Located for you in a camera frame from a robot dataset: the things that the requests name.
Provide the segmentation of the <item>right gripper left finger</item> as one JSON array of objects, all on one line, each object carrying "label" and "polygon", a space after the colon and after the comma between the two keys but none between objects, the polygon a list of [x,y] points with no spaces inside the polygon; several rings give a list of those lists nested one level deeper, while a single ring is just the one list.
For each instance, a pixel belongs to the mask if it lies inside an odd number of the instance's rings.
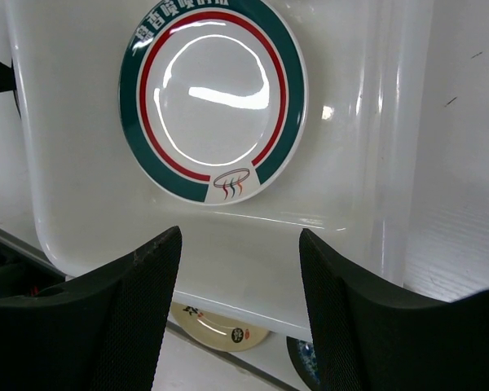
[{"label": "right gripper left finger", "polygon": [[50,287],[0,266],[0,390],[151,389],[182,242],[171,227]]}]

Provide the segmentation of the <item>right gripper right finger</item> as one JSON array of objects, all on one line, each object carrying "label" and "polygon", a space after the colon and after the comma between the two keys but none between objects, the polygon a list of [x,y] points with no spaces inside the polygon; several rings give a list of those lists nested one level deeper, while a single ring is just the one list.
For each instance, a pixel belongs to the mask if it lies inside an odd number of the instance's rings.
[{"label": "right gripper right finger", "polygon": [[394,285],[303,230],[323,390],[489,390],[489,289],[453,302]]}]

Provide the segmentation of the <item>green red striped white plate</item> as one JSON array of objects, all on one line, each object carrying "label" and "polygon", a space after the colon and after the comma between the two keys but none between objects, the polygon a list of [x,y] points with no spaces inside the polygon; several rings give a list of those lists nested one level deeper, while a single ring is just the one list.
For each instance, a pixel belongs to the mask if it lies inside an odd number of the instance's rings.
[{"label": "green red striped white plate", "polygon": [[270,186],[306,122],[293,32],[264,1],[161,1],[121,62],[119,113],[145,174],[172,196],[219,206]]}]

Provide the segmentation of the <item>cream patterned plate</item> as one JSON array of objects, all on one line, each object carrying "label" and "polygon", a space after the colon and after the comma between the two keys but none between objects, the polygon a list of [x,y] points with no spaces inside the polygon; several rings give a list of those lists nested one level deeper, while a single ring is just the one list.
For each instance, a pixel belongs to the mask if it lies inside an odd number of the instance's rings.
[{"label": "cream patterned plate", "polygon": [[217,351],[246,351],[260,345],[270,334],[265,328],[178,302],[171,304],[170,313],[191,338]]}]

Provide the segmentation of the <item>clear plastic bin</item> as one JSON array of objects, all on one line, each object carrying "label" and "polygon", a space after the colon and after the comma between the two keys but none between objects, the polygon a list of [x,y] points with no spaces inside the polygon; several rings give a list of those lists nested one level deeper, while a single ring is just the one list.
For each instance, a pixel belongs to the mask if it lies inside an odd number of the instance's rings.
[{"label": "clear plastic bin", "polygon": [[430,1],[264,1],[306,66],[292,159],[236,204],[181,200],[142,170],[119,113],[121,62],[161,1],[6,4],[37,237],[77,277],[171,226],[183,235],[177,302],[304,338],[298,241],[317,234],[401,285]]}]

